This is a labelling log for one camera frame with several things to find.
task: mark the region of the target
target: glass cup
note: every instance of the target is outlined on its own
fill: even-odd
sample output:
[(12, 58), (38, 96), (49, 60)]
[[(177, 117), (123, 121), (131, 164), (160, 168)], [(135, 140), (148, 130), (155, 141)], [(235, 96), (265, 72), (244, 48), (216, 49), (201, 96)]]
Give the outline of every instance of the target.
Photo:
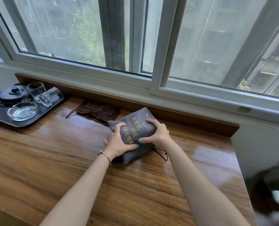
[(8, 116), (14, 121), (26, 121), (36, 116), (38, 107), (35, 102), (21, 102), (8, 110)]
[(48, 99), (50, 99), (51, 102), (54, 100), (61, 100), (62, 98), (64, 98), (61, 91), (56, 87), (52, 87), (51, 89), (47, 90), (46, 92), (43, 93), (43, 95), (45, 95)]
[(47, 107), (51, 106), (50, 99), (47, 95), (44, 94), (46, 92), (46, 89), (43, 83), (31, 83), (27, 85), (27, 89), (29, 90), (36, 102), (39, 102)]

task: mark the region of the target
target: black tray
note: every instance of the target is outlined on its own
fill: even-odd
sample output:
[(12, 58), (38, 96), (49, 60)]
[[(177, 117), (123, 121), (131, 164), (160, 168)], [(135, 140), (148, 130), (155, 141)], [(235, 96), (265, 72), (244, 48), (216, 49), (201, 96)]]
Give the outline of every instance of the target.
[(11, 125), (13, 127), (27, 127), (30, 126), (37, 121), (39, 121), (42, 117), (44, 117), (46, 114), (48, 114), (51, 110), (53, 110), (56, 106), (61, 104), (67, 99), (67, 96), (64, 95), (64, 98), (56, 99), (52, 101), (52, 105), (50, 107), (46, 107), (42, 105), (41, 103), (37, 103), (38, 106), (38, 114), (35, 117), (32, 117), (29, 120), (26, 121), (14, 121), (12, 118), (10, 118), (7, 114), (10, 107), (2, 107), (0, 106), (0, 122), (6, 123), (8, 125)]

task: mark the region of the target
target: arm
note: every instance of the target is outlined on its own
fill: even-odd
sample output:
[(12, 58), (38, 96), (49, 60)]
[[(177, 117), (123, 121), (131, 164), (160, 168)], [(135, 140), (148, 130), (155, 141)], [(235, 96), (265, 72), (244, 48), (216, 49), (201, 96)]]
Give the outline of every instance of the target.
[[(120, 135), (120, 127), (123, 126), (126, 124), (120, 123), (115, 126), (115, 133), (104, 150), (110, 160), (139, 147), (138, 144), (126, 145), (123, 143)], [(86, 225), (108, 166), (109, 160), (104, 154), (100, 154), (77, 183), (44, 218), (40, 226)]]
[(249, 226), (235, 205), (195, 167), (186, 153), (171, 139), (166, 126), (157, 120), (147, 121), (153, 123), (157, 131), (151, 137), (139, 139), (139, 142), (160, 145), (166, 151), (197, 225)]

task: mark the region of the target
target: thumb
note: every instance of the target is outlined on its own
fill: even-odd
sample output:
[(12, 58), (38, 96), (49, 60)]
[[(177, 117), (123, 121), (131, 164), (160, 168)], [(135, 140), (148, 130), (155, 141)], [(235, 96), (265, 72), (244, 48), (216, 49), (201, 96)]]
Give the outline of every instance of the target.
[(139, 148), (140, 146), (138, 144), (126, 144), (126, 152), (127, 151), (132, 151), (135, 150), (137, 148)]
[(150, 136), (150, 137), (143, 137), (143, 138), (140, 138), (138, 140), (139, 143), (152, 143), (153, 142), (153, 136)]

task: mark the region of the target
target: hand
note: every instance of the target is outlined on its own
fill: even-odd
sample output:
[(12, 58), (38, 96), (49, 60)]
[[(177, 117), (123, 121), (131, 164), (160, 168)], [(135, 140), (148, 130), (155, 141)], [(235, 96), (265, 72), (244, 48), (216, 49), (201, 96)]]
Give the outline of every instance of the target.
[(104, 153), (112, 161), (114, 158), (122, 155), (127, 151), (131, 151), (139, 148), (138, 144), (124, 144), (120, 134), (120, 128), (126, 126), (125, 123), (119, 123), (115, 125), (115, 132), (111, 133), (110, 138), (106, 143)]
[(154, 145), (160, 145), (163, 147), (165, 141), (170, 140), (169, 131), (165, 124), (161, 124), (158, 120), (147, 120), (147, 122), (154, 124), (157, 130), (154, 135), (150, 137), (143, 137), (138, 140), (139, 143), (153, 143)]

